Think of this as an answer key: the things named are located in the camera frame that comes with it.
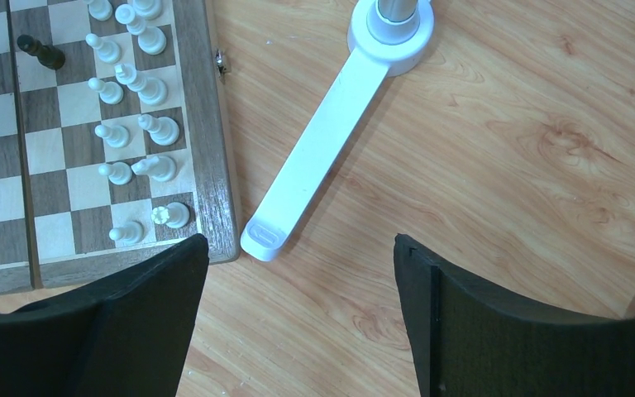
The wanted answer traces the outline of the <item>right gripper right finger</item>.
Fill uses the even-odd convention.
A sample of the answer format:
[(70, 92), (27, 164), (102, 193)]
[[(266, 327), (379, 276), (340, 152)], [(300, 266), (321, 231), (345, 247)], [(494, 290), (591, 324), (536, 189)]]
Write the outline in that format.
[(531, 299), (406, 234), (393, 255), (420, 395), (635, 396), (635, 316)]

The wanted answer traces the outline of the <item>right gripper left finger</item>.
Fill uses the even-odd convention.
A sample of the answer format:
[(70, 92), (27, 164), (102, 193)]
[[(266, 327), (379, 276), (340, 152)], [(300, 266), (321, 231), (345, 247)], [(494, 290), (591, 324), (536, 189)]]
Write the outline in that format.
[(0, 313), (0, 396), (174, 396), (209, 267), (200, 234)]

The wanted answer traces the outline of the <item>wooden folding chess board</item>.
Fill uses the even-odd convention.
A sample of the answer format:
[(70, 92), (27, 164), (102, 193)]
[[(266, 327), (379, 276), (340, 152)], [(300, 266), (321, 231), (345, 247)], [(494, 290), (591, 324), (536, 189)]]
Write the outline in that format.
[[(240, 200), (212, 2), (162, 1), (162, 13), (145, 19), (166, 35), (158, 55), (143, 52), (116, 20), (116, 9), (131, 1), (110, 2), (113, 14), (102, 22), (84, 1), (0, 1), (0, 294), (96, 280), (197, 233), (208, 239), (213, 264), (239, 255)], [(121, 59), (102, 62), (88, 33), (118, 43)], [(41, 65), (18, 48), (19, 35), (62, 50), (64, 66)], [(122, 63), (163, 80), (168, 98), (141, 102), (115, 77)], [(118, 83), (122, 101), (102, 102), (88, 86), (92, 77)], [(141, 114), (174, 119), (179, 139), (157, 145), (138, 125)], [(129, 145), (107, 145), (94, 133), (101, 124), (124, 126)], [(171, 181), (132, 172), (129, 183), (115, 185), (98, 173), (104, 163), (132, 166), (153, 155), (175, 160)], [(189, 222), (178, 229), (154, 224), (152, 209), (172, 202), (189, 208)], [(128, 221), (143, 226), (143, 240), (109, 238)]]

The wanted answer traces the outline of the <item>white chess pawn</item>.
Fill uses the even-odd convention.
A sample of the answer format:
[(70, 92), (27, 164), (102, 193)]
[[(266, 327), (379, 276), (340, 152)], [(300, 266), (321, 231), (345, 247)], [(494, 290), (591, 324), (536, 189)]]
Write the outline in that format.
[(115, 41), (102, 38), (94, 33), (88, 33), (85, 41), (104, 63), (113, 65), (122, 57), (122, 48)]
[(98, 167), (98, 173), (106, 176), (108, 180), (115, 185), (124, 185), (131, 181), (133, 173), (131, 167), (124, 162), (115, 162), (113, 164), (101, 164)]
[(95, 91), (100, 100), (106, 104), (114, 105), (120, 103), (123, 98), (122, 87), (113, 81), (103, 81), (92, 77), (88, 80), (88, 86)]
[(88, 14), (98, 21), (104, 22), (113, 14), (113, 7), (109, 0), (84, 0), (84, 4), (88, 8)]
[(143, 226), (137, 221), (128, 221), (119, 227), (112, 228), (108, 236), (115, 242), (125, 245), (137, 244), (145, 237)]
[(97, 125), (94, 133), (112, 148), (126, 147), (131, 141), (130, 132), (122, 125)]

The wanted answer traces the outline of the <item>white chess rook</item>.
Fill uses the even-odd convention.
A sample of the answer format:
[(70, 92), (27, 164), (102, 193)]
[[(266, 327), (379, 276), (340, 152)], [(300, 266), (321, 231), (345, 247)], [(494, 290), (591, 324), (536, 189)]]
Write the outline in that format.
[(178, 229), (189, 222), (190, 211), (184, 203), (172, 202), (153, 208), (150, 218), (154, 224)]

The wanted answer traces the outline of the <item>white chess knight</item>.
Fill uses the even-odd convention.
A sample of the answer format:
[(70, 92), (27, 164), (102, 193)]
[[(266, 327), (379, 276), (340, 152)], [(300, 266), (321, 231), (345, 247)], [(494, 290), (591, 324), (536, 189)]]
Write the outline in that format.
[(176, 176), (177, 165), (167, 155), (153, 155), (134, 163), (131, 170), (135, 175), (147, 175), (156, 181), (168, 182)]

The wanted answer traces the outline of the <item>dark chess piece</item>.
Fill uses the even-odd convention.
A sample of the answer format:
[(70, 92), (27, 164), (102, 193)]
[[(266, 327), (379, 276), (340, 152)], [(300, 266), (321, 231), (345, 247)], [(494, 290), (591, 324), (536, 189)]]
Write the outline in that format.
[(39, 63), (47, 69), (61, 69), (66, 61), (65, 54), (62, 50), (53, 45), (43, 44), (30, 35), (19, 35), (17, 38), (17, 46), (26, 54), (37, 58)]

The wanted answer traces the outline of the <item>metal board clasp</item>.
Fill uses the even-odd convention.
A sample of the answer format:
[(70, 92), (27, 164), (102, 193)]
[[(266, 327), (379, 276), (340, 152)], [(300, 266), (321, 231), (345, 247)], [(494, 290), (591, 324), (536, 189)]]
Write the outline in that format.
[(221, 82), (224, 82), (225, 76), (232, 71), (232, 63), (224, 50), (216, 49), (215, 64), (218, 71), (218, 78)]

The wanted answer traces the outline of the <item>white chess queen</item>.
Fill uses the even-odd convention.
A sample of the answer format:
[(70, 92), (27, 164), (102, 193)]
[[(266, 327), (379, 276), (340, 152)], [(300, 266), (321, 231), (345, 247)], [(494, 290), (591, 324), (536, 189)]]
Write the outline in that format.
[(123, 4), (115, 11), (116, 20), (137, 36), (140, 49), (149, 55), (158, 55), (166, 47), (164, 32), (157, 26), (149, 26), (146, 20), (137, 14), (132, 5)]

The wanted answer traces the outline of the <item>white stand base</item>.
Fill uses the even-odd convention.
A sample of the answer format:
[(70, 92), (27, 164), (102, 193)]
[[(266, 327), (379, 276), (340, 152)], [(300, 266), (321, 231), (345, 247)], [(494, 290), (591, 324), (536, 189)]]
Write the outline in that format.
[(384, 19), (377, 1), (359, 1), (347, 31), (350, 54), (241, 234), (241, 248), (272, 261), (313, 201), (382, 82), (413, 69), (435, 27), (430, 2), (406, 21)]

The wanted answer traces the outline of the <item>grey metal stand pole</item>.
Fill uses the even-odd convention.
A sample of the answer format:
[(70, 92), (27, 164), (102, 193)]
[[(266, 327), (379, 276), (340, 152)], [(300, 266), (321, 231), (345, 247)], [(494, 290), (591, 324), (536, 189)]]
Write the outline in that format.
[(380, 15), (395, 23), (408, 20), (417, 10), (418, 0), (378, 0), (377, 8)]

